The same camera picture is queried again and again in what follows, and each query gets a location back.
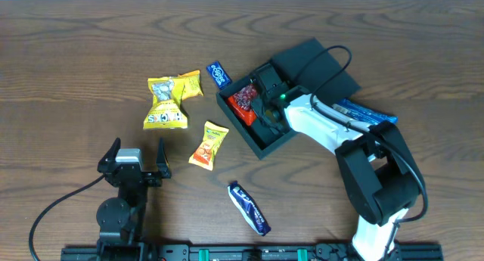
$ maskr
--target green connector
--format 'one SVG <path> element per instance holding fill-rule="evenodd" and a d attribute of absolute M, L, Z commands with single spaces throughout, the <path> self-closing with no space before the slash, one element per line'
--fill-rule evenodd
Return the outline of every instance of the green connector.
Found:
<path fill-rule="evenodd" d="M 208 250 L 199 250 L 198 251 L 198 261 L 209 261 L 209 251 Z"/>
<path fill-rule="evenodd" d="M 297 261 L 308 261 L 308 250 L 307 249 L 297 250 Z"/>

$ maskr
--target orange snack bag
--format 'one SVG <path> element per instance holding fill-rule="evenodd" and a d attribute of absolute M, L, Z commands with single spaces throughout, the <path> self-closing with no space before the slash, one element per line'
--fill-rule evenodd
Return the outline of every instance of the orange snack bag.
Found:
<path fill-rule="evenodd" d="M 252 125 L 252 123 L 257 119 L 256 113 L 252 109 L 244 110 L 237 104 L 233 95 L 227 98 L 227 104 L 248 126 Z"/>
<path fill-rule="evenodd" d="M 228 129 L 206 121 L 202 144 L 200 144 L 195 153 L 191 155 L 188 162 L 212 171 L 215 154 L 220 148 L 227 132 Z"/>

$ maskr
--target cable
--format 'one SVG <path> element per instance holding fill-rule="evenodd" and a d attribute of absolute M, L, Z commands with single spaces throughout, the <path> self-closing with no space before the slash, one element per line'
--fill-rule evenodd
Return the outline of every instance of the cable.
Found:
<path fill-rule="evenodd" d="M 95 179 L 93 182 L 91 182 L 90 184 L 82 187 L 82 188 L 79 188 L 75 191 L 72 191 L 70 192 L 69 194 L 61 197 L 60 199 L 56 200 L 55 202 L 53 202 L 51 205 L 47 206 L 47 208 L 45 208 L 42 213 L 40 213 L 39 216 L 37 216 L 37 219 L 35 220 L 35 222 L 32 224 L 32 228 L 30 229 L 30 234 L 29 234 L 29 250 L 30 250 L 30 254 L 32 255 L 32 258 L 34 259 L 34 261 L 40 261 L 39 259 L 39 256 L 37 256 L 37 253 L 36 253 L 36 249 L 34 249 L 33 247 L 33 234 L 34 232 L 36 231 L 36 228 L 37 228 L 37 225 L 39 224 L 39 222 L 42 220 L 42 218 L 45 216 L 45 214 L 52 208 L 54 208 L 54 206 L 58 205 L 62 200 L 66 200 L 67 198 L 69 197 L 72 197 L 73 195 L 75 194 L 78 194 L 82 191 L 84 191 L 85 189 L 88 189 L 90 188 L 91 186 L 97 184 L 98 182 L 100 182 L 102 179 L 104 179 L 105 175 L 101 175 L 101 177 Z"/>
<path fill-rule="evenodd" d="M 393 144 L 385 141 L 384 139 L 382 139 L 380 137 L 377 137 L 376 135 L 373 135 L 373 134 L 371 134 L 369 132 L 366 132 L 366 131 L 364 131 L 362 129 L 359 129 L 359 128 L 353 126 L 351 124 L 351 122 L 344 123 L 343 121 L 338 120 L 336 117 L 332 117 L 331 115 L 329 115 L 329 114 L 325 113 L 324 111 L 320 110 L 319 108 L 315 107 L 315 105 L 317 104 L 317 101 L 314 101 L 315 93 L 317 91 L 319 91 L 319 89 L 321 89 L 325 84 L 327 84 L 328 82 L 330 82 L 332 79 L 334 79 L 335 77 L 339 76 L 349 66 L 349 64 L 350 64 L 350 62 L 352 60 L 352 53 L 351 53 L 351 51 L 346 46 L 344 46 L 344 45 L 334 45 L 334 46 L 331 46 L 331 47 L 327 48 L 326 50 L 323 50 L 321 53 L 319 53 L 314 58 L 312 58 L 304 66 L 304 68 L 302 68 L 301 71 L 298 72 L 298 75 L 296 76 L 296 79 L 298 79 L 299 76 L 301 76 L 301 74 L 304 72 L 304 70 L 307 68 L 308 65 L 310 65 L 313 61 L 315 61 L 321 55 L 323 55 L 325 53 L 328 53 L 329 50 L 334 49 L 334 48 L 344 49 L 348 53 L 348 60 L 346 61 L 346 64 L 338 72 L 336 72 L 328 80 L 326 80 L 325 82 L 323 82 L 322 84 L 320 84 L 320 86 L 318 86 L 313 91 L 313 93 L 311 94 L 311 97 L 309 98 L 309 103 L 311 104 L 311 108 L 314 109 L 314 110 L 316 110 L 322 116 L 327 117 L 328 119 L 330 119 L 330 120 L 332 120 L 332 121 L 334 121 L 336 123 L 339 123 L 342 126 L 345 126 L 347 129 L 352 129 L 352 130 L 354 130 L 356 132 L 359 132 L 359 133 L 363 134 L 364 136 L 366 136 L 370 140 L 375 141 L 380 146 L 382 146 L 385 149 L 387 149 L 388 151 L 390 151 L 390 153 L 394 157 L 397 157 L 399 160 L 401 160 L 405 164 L 405 166 L 408 168 L 408 170 L 410 171 L 410 174 L 413 176 L 413 178 L 416 181 L 417 186 L 418 186 L 418 188 L 419 188 L 419 190 L 420 190 L 420 192 L 422 194 L 423 206 L 422 206 L 421 212 L 419 214 L 417 214 L 416 216 L 412 216 L 411 218 L 407 218 L 407 219 L 397 219 L 393 223 L 393 227 L 392 227 L 392 231 L 391 231 L 390 236 L 389 236 L 389 240 L 388 240 L 388 242 L 387 242 L 387 244 L 385 246 L 385 249 L 386 250 L 385 250 L 385 253 L 383 254 L 383 259 L 386 260 L 388 258 L 388 250 L 389 250 L 390 244 L 392 243 L 392 241 L 394 240 L 394 238 L 396 236 L 396 231 L 399 228 L 400 223 L 403 223 L 403 222 L 413 222 L 413 221 L 416 221 L 416 220 L 419 220 L 419 219 L 423 218 L 425 216 L 425 214 L 427 213 L 427 211 L 428 211 L 429 198 L 427 196 L 427 190 L 425 189 L 423 182 L 420 180 L 420 178 L 418 177 L 417 173 L 411 167 L 411 165 L 408 163 L 408 161 L 402 156 L 402 153 Z"/>

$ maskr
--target snack package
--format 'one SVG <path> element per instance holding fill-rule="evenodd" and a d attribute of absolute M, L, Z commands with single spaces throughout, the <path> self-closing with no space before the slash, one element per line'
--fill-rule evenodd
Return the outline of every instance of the snack package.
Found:
<path fill-rule="evenodd" d="M 252 125 L 257 119 L 256 113 L 250 108 L 250 102 L 257 97 L 256 87 L 249 84 L 227 98 L 228 106 L 234 113 L 241 118 L 248 126 Z"/>
<path fill-rule="evenodd" d="M 227 132 L 228 129 L 206 121 L 202 144 L 200 144 L 195 153 L 191 155 L 188 162 L 212 171 L 215 155 L 227 135 Z"/>
<path fill-rule="evenodd" d="M 185 82 L 185 90 L 183 91 L 183 95 L 181 95 L 182 100 L 192 98 L 197 95 L 203 96 L 202 89 L 200 88 L 199 70 L 179 75 L 178 78 L 182 78 Z"/>
<path fill-rule="evenodd" d="M 371 125 L 378 125 L 384 120 L 390 121 L 396 124 L 399 121 L 398 117 L 393 117 L 386 115 L 384 113 L 376 112 L 375 110 L 368 109 L 361 105 L 351 102 L 350 100 L 344 98 L 340 102 L 333 104 L 333 109 L 339 111 L 342 114 L 347 115 L 353 119 L 370 123 Z"/>
<path fill-rule="evenodd" d="M 153 107 L 144 119 L 143 129 L 187 128 L 188 119 L 180 111 L 185 80 L 165 76 L 148 79 Z"/>
<path fill-rule="evenodd" d="M 271 227 L 267 223 L 260 209 L 257 207 L 256 201 L 245 191 L 237 182 L 232 182 L 227 187 L 228 196 L 239 209 L 245 221 L 249 223 L 250 227 L 257 234 L 264 236 L 271 231 Z"/>
<path fill-rule="evenodd" d="M 232 83 L 232 80 L 218 61 L 207 66 L 206 71 L 212 77 L 217 87 L 219 87 L 219 90 L 222 90 L 223 88 L 229 86 Z"/>

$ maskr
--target black box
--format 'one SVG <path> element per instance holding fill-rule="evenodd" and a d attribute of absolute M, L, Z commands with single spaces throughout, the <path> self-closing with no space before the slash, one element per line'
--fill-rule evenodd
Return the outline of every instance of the black box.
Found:
<path fill-rule="evenodd" d="M 325 79 L 327 81 L 341 69 L 341 66 L 330 54 L 321 54 L 324 50 L 325 48 L 318 40 L 310 39 L 294 48 L 276 54 L 262 66 L 273 66 L 283 81 L 292 86 L 304 86 L 313 92 Z M 233 82 L 217 93 L 216 97 L 217 104 L 261 160 L 289 141 L 297 132 L 288 129 L 284 134 L 276 135 L 259 120 L 254 121 L 251 126 L 247 126 L 243 120 L 235 115 L 225 101 L 243 87 L 249 85 L 250 79 L 251 77 L 247 75 Z M 354 94 L 359 88 L 351 76 L 343 72 L 327 82 L 324 88 L 316 93 L 316 97 L 325 104 L 333 104 Z"/>

